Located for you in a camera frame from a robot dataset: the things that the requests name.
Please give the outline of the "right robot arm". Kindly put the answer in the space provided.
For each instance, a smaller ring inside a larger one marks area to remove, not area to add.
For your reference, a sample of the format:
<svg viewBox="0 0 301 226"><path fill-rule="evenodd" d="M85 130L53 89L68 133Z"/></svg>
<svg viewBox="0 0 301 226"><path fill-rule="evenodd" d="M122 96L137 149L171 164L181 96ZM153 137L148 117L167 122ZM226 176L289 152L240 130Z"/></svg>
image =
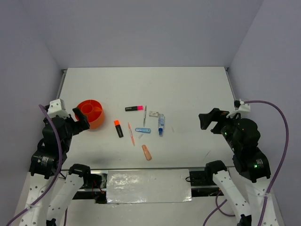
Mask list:
<svg viewBox="0 0 301 226"><path fill-rule="evenodd" d="M206 130L211 122L216 125L211 132L221 134L234 155L234 167L245 184L247 198L244 198L232 181L229 171L222 161L206 164L205 181L216 184L233 209L239 226L277 226L279 224L273 199L268 194L271 182L269 161L258 148L260 133L251 119L242 118L239 113L214 108L209 113L199 114L200 127Z"/></svg>

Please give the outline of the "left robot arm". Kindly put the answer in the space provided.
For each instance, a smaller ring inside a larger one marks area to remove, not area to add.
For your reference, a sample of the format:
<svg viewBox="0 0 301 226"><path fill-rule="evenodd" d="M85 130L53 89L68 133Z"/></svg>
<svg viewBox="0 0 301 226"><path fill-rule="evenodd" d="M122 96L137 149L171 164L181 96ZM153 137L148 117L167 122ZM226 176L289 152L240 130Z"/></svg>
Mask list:
<svg viewBox="0 0 301 226"><path fill-rule="evenodd" d="M53 194L54 185L67 159L72 137L89 129L90 125L79 108L73 109L78 119L75 121L61 108L51 113L53 104L39 107L45 116L45 127L37 151L31 157L26 205L7 225L20 218L21 226L59 226L61 221L66 220L67 209L77 191L81 187L90 186L92 182L89 166L73 164L59 192Z"/></svg>

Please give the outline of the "orange clear pen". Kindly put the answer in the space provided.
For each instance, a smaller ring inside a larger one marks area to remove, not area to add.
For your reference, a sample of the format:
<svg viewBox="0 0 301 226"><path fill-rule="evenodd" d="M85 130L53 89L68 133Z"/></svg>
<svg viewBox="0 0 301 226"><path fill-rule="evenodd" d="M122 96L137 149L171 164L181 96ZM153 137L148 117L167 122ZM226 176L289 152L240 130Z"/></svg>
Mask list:
<svg viewBox="0 0 301 226"><path fill-rule="evenodd" d="M131 129L131 126L130 126L129 122L128 122L128 129L129 129L129 134L130 134L130 138L131 138L132 144L133 144L133 146L135 146L135 140L134 140L132 129Z"/></svg>

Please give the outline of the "green clear pen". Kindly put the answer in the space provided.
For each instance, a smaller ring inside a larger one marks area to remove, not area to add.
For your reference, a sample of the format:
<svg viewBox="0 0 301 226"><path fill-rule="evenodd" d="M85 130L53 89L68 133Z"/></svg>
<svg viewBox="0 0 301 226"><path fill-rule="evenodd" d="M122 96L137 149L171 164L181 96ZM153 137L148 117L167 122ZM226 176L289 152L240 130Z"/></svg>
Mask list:
<svg viewBox="0 0 301 226"><path fill-rule="evenodd" d="M146 125L147 105L144 107L143 127Z"/></svg>

